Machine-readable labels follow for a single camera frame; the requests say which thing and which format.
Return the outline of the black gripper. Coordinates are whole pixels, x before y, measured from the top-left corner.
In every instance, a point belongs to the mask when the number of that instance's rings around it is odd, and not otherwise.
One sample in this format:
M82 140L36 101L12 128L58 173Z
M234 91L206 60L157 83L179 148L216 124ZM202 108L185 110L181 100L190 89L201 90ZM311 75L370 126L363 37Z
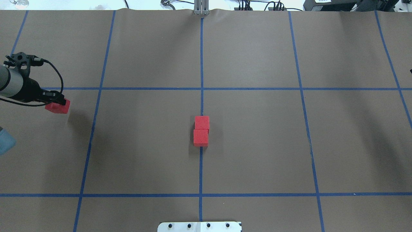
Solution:
M56 103L66 106L66 98L59 91L42 91L37 81L24 78L21 90L18 92L18 101L23 103L42 102L45 104Z

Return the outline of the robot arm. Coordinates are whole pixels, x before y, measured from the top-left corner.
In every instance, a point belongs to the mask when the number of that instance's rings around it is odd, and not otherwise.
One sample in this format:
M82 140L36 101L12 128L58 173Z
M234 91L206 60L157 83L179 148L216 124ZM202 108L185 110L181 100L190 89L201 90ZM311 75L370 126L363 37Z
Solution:
M37 81L25 78L17 69L1 67L1 101L23 107L45 107L46 110L67 114L70 101L63 95L63 78L56 71L60 81L60 91L47 91Z

